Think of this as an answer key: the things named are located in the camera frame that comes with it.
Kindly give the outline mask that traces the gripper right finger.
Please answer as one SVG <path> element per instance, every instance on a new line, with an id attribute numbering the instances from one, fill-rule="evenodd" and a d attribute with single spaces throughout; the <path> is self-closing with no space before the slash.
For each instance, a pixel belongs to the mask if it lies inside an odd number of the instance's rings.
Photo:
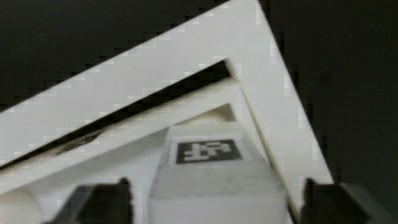
<path id="1" fill-rule="evenodd" d="M 391 213 L 359 185 L 308 179 L 301 224 L 391 224 Z"/>

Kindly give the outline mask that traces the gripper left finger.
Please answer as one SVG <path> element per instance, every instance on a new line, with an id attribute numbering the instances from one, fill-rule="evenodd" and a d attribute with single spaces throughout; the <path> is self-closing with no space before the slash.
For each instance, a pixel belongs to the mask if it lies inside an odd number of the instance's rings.
<path id="1" fill-rule="evenodd" d="M 134 224 L 130 181 L 80 185 L 54 219 L 43 224 Z"/>

